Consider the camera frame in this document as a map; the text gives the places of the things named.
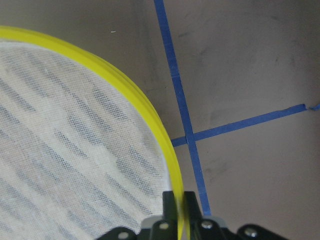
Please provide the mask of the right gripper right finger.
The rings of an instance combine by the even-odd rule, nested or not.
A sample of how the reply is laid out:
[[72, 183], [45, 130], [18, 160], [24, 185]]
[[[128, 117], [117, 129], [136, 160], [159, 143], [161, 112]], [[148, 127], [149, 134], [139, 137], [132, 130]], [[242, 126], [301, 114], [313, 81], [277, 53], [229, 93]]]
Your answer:
[[185, 191], [183, 193], [183, 203], [186, 220], [189, 225], [194, 225], [203, 218], [195, 192]]

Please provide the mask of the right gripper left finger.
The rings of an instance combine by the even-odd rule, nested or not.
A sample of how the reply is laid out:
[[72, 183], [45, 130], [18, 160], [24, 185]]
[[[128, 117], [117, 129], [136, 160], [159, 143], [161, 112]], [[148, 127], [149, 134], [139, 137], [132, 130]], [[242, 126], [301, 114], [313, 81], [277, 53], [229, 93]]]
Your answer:
[[178, 223], [178, 209], [172, 191], [162, 193], [162, 219], [173, 224]]

